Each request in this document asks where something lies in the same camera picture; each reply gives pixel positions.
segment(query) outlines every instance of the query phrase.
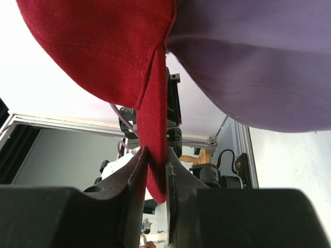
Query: purple fabric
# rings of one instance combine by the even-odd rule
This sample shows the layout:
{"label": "purple fabric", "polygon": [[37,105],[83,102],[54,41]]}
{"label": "purple fabric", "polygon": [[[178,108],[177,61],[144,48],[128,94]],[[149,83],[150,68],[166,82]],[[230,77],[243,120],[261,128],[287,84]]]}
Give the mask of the purple fabric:
{"label": "purple fabric", "polygon": [[330,0],[177,0],[168,48],[242,124],[331,129]]}

